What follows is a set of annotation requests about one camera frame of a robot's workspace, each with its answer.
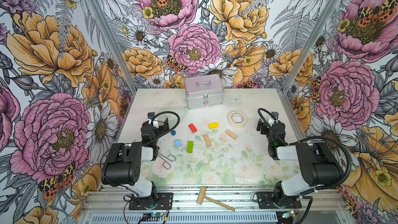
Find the natural wood block 51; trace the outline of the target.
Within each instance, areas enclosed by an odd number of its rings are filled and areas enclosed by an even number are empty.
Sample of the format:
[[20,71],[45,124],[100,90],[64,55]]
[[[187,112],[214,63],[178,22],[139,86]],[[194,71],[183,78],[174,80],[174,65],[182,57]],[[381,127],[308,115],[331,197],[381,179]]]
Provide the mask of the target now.
[[231,137],[233,140],[236,140],[238,138],[238,136],[233,133],[231,130],[226,130],[226,134]]

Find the natural wood block 31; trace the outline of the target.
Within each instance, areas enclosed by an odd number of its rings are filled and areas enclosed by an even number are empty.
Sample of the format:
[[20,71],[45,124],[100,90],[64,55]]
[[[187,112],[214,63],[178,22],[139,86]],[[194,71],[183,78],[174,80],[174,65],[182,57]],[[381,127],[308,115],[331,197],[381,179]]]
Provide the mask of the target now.
[[204,138],[204,140],[205,140],[206,145],[207,145],[208,147],[211,146],[211,140],[210,140],[208,134],[204,134],[204,135],[203,135],[203,138]]

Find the yellow wood block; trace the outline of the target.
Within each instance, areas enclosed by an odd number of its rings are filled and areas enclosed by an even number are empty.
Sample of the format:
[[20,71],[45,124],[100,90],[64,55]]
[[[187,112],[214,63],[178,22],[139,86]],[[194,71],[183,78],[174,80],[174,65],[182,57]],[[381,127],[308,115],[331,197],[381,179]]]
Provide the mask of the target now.
[[208,127],[209,127],[210,130],[216,129],[216,128],[219,127],[219,123],[217,123],[217,122],[210,123],[210,124],[208,125]]

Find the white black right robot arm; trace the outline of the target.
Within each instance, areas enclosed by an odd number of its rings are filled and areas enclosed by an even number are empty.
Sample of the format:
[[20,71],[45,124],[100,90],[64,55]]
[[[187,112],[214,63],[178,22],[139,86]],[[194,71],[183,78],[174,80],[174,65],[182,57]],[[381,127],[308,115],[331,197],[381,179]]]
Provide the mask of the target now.
[[300,198],[319,190],[341,185],[352,169],[348,149],[325,136],[310,136],[293,143],[285,141],[285,124],[276,112],[264,108],[259,114],[258,131],[266,135],[268,154],[275,161],[296,161],[300,171],[295,176],[276,183],[273,192],[259,201],[271,202],[279,208],[296,206]]

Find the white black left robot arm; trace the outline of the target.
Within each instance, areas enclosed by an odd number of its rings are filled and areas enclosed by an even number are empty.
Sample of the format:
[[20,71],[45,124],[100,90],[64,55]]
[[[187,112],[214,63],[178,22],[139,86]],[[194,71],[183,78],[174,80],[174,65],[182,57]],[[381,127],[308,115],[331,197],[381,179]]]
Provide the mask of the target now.
[[129,208],[132,210],[159,207],[155,183],[141,175],[141,165],[143,162],[155,161],[160,156],[158,139],[169,130],[168,119],[158,120],[154,112],[148,113],[148,120],[141,127],[140,142],[113,144],[105,155],[101,182],[129,191]]

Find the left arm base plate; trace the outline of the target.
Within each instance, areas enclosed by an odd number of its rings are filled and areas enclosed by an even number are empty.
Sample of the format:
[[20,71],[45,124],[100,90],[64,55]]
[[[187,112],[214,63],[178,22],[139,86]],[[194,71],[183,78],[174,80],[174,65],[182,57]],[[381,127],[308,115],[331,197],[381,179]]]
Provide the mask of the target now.
[[157,193],[157,196],[139,198],[134,194],[128,200],[128,209],[131,211],[171,210],[173,206],[173,193]]

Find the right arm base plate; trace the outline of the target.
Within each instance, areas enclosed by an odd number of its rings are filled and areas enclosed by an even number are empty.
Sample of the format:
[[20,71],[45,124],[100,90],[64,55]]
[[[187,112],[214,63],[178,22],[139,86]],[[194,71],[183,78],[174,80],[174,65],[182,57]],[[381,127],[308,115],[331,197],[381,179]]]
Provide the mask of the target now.
[[260,209],[272,208],[302,208],[301,202],[297,197],[274,196],[273,192],[260,191],[253,196],[253,201],[258,203]]

